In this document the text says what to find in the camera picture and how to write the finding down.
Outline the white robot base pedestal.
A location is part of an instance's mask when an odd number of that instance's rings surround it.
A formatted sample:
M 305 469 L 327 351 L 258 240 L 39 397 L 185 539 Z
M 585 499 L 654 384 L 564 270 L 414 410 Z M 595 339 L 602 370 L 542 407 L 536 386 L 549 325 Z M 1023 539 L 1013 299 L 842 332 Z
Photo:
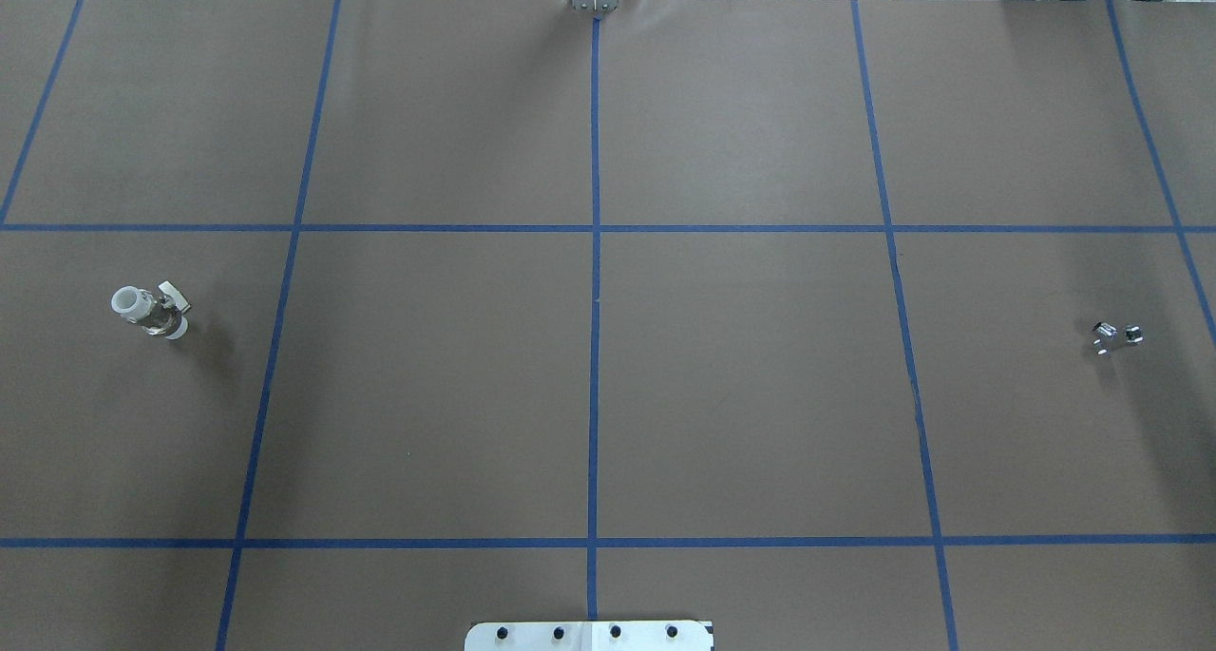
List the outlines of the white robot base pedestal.
M 465 650 L 713 650 L 711 622 L 486 622 L 465 634 Z

